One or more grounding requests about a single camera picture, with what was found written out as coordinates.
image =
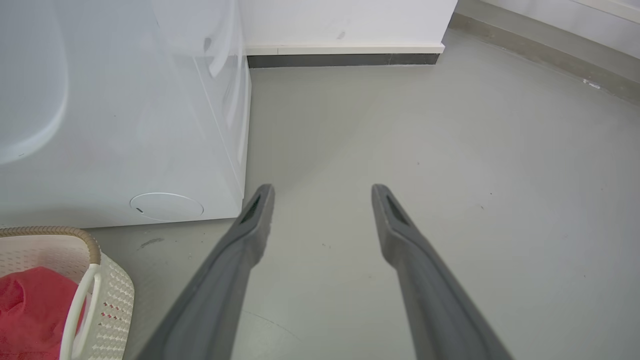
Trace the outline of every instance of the white trim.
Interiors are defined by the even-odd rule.
[[[442,54],[444,45],[248,46],[247,56],[324,54]]]
[[[572,0],[573,2],[600,10],[601,12],[610,13],[622,19],[633,21],[640,24],[640,8],[636,8],[631,4],[621,3],[613,0]]]

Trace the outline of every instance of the floor scratch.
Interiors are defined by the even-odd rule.
[[[254,313],[252,313],[251,311],[247,311],[247,310],[243,310],[243,311],[244,311],[245,313],[247,313],[247,314],[251,314],[251,315],[253,315],[253,316],[257,316],[257,317],[259,317],[259,318],[261,318],[261,319],[263,319],[263,320],[265,320],[265,321],[268,321],[268,322],[272,323],[273,325],[275,325],[275,326],[277,326],[277,327],[281,328],[282,330],[284,330],[284,331],[288,332],[289,334],[291,334],[291,336],[293,336],[294,338],[298,339],[298,341],[302,342],[302,340],[300,340],[300,338],[299,338],[299,337],[297,337],[293,332],[291,332],[291,331],[287,330],[287,328],[286,328],[286,327],[281,326],[280,324],[277,324],[277,323],[275,323],[275,322],[272,322],[271,320],[269,320],[269,319],[267,319],[267,318],[263,318],[262,316],[260,316],[260,315],[258,315],[258,314],[254,314]]]

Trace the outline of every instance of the white baseboard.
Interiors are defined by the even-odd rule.
[[[247,56],[260,55],[325,55],[325,54],[442,54],[442,43],[433,45],[381,46],[251,46]]]

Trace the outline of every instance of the black strip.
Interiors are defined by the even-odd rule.
[[[249,68],[433,65],[440,54],[322,54],[247,56]]]

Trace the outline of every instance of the white basket handle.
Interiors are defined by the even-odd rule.
[[[79,337],[79,343],[77,348],[74,349],[73,345],[74,339],[76,338],[78,319],[80,318],[80,313],[82,312],[82,308],[84,306],[84,300],[86,298],[86,294],[89,291],[92,280],[94,282],[91,305],[84,311],[86,320],[84,322],[84,326],[82,327],[82,333],[77,335]],[[91,328],[93,317],[95,316],[95,308],[98,303],[101,282],[102,276],[100,274],[100,265],[90,264],[89,269],[87,269],[87,271],[84,273],[80,284],[78,284],[76,294],[74,295],[74,299],[71,302],[71,306],[69,307],[67,320],[65,322],[65,330],[62,333],[62,342],[60,344],[60,360],[71,360],[80,356],[80,353],[82,352],[84,344],[86,343],[86,339],[89,335],[89,329]]]

